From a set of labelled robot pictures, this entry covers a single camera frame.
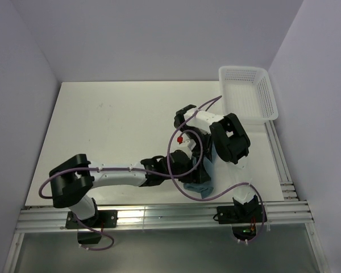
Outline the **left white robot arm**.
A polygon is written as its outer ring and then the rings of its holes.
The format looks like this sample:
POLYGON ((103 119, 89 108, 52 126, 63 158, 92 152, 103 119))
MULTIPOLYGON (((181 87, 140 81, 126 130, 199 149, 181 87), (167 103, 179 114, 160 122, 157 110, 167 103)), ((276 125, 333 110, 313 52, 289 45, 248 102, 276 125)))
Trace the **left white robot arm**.
POLYGON ((86 154, 77 154, 52 169, 51 193, 55 208, 69 208, 86 227, 99 221, 95 199, 88 196, 93 188, 129 185, 155 187, 170 178, 183 184, 187 191, 207 198, 213 191, 211 177, 199 158, 176 150, 170 157, 154 156, 129 166, 106 166, 87 159, 86 154))

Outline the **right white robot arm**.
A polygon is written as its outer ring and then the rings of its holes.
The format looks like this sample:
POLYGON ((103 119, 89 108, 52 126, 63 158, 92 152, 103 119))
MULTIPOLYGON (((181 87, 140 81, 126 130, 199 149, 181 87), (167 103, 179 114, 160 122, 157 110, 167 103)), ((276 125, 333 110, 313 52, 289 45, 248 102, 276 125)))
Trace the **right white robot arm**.
POLYGON ((176 112, 176 130, 200 137, 200 151, 209 161, 213 152, 227 164, 234 185, 234 212, 224 216, 223 221, 246 222, 253 217, 266 221, 265 206, 256 188, 250 184, 251 177, 247 168, 250 139, 238 117, 230 113, 225 116, 211 114, 189 105, 176 112))

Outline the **white perforated plastic basket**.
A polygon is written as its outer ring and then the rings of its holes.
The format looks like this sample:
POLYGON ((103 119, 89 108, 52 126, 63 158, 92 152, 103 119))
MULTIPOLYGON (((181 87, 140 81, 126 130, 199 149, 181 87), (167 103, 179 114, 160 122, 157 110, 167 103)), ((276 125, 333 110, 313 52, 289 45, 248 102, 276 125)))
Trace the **white perforated plastic basket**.
POLYGON ((245 124, 263 124, 278 118, 278 109, 268 72, 263 68, 219 68, 222 109, 245 124))

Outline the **teal blue t shirt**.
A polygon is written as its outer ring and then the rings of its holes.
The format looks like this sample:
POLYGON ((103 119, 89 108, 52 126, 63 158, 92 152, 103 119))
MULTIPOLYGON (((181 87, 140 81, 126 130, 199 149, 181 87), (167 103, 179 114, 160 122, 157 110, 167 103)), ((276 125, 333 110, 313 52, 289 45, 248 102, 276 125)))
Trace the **teal blue t shirt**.
POLYGON ((192 149, 189 167, 195 167, 200 158, 201 162, 190 174, 180 178, 179 181, 183 183, 185 190, 199 193, 201 199, 205 199, 210 197, 214 190, 213 162, 210 158, 212 156, 210 146, 203 146, 202 151, 201 155, 201 148, 198 144, 195 145, 192 149))

